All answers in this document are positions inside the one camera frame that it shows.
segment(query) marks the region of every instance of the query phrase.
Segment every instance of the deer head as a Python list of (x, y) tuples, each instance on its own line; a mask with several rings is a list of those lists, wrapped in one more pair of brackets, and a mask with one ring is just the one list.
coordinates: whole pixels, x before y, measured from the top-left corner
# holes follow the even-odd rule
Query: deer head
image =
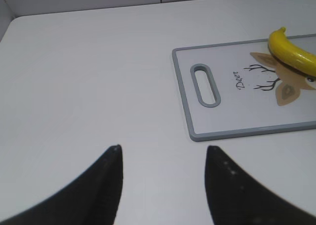
[(281, 63), (272, 55), (259, 52), (251, 52), (250, 55), (260, 64), (273, 68), (275, 71), (261, 65), (251, 65), (249, 68), (245, 69), (248, 69), (249, 71), (263, 69), (261, 72), (273, 72), (278, 76), (274, 81), (267, 81), (270, 85), (257, 85), (255, 89), (270, 91), (274, 89), (278, 81), (282, 81), (276, 88), (276, 100), (279, 106), (287, 105), (295, 101), (300, 96), (301, 89), (316, 89), (316, 79), (314, 77), (304, 75), (296, 69)]

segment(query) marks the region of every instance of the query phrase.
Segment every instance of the banana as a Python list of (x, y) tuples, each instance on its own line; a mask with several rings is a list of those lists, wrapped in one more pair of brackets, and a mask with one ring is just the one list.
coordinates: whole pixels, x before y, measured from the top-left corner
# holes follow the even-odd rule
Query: banana
[(285, 36), (285, 27), (269, 36), (269, 49), (282, 62), (299, 71), (316, 76), (316, 56), (292, 44)]

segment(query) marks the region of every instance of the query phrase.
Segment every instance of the cutting board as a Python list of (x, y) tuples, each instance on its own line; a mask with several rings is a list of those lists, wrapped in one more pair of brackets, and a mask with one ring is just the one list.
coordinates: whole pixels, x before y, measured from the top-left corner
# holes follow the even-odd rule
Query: cutting board
[[(289, 39), (316, 54), (316, 35)], [(177, 48), (172, 56), (192, 140), (316, 128), (316, 78), (277, 61), (267, 39)]]

